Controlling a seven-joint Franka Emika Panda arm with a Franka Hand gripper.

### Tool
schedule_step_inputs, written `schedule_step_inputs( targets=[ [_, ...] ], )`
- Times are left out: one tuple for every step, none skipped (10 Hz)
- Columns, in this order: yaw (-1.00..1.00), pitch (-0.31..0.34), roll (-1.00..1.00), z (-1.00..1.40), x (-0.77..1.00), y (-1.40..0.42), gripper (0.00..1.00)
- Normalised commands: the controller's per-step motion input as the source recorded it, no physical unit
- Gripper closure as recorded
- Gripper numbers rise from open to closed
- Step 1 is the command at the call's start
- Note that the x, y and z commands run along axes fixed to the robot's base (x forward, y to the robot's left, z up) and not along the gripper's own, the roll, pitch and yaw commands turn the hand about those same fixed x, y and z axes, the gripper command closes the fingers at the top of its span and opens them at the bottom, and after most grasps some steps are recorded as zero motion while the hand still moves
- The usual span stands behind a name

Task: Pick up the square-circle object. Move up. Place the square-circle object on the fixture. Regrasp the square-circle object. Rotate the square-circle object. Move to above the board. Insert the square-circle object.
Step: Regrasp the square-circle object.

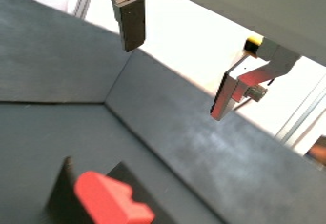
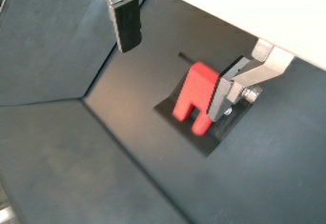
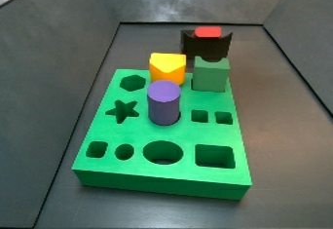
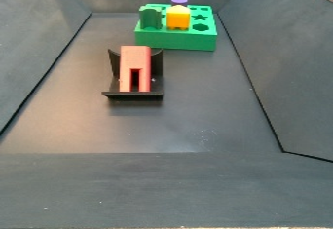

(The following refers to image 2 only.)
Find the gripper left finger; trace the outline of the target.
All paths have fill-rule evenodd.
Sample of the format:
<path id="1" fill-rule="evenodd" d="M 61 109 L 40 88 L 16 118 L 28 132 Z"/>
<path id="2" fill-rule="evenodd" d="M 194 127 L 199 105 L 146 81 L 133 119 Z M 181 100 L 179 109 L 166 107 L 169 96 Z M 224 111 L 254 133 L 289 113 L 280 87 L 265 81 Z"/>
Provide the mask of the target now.
<path id="1" fill-rule="evenodd" d="M 139 0 L 106 0 L 121 52 L 131 51 L 142 42 Z"/>

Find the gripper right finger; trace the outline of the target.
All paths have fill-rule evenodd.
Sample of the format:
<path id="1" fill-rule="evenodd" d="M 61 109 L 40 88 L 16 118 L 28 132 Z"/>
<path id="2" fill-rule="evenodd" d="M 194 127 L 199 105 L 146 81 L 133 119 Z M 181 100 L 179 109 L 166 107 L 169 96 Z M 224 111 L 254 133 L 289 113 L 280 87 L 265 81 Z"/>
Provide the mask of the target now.
<path id="1" fill-rule="evenodd" d="M 224 71 L 208 108 L 209 118 L 217 122 L 241 98 L 254 103 L 261 93 L 258 84 L 282 75 L 294 55 L 260 39 L 253 59 L 240 58 Z"/>

